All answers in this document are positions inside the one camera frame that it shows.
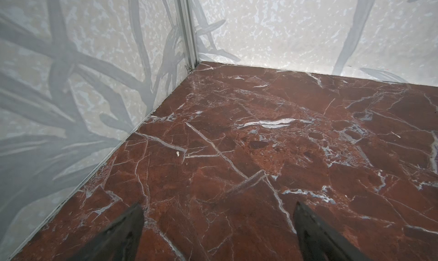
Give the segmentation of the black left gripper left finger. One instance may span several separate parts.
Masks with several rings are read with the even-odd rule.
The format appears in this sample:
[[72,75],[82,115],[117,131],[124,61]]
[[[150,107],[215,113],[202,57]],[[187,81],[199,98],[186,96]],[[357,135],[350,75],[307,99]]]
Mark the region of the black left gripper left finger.
[[71,261],[134,261],[144,226],[144,212],[134,204],[94,236]]

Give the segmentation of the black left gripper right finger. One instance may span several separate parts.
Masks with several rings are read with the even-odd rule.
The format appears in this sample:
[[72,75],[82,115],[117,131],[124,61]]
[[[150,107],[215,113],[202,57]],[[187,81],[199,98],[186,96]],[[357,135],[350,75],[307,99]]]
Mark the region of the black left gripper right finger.
[[305,261],[370,260],[303,202],[296,203],[293,222]]

